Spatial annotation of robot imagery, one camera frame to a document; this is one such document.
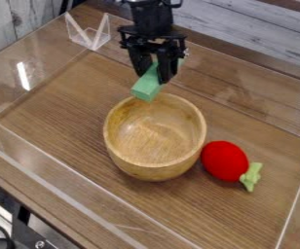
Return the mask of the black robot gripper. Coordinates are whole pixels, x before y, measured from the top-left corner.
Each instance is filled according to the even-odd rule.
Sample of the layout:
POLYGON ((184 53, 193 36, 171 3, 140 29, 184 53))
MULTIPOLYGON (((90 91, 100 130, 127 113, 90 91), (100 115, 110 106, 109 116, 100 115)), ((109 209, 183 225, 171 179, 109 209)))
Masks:
POLYGON ((143 76, 159 58, 159 80, 167 84, 177 74, 179 59, 185 57, 187 36, 175 30, 175 9, 184 0, 122 0, 128 4, 133 24, 118 28, 121 46, 129 52, 135 71, 143 76))

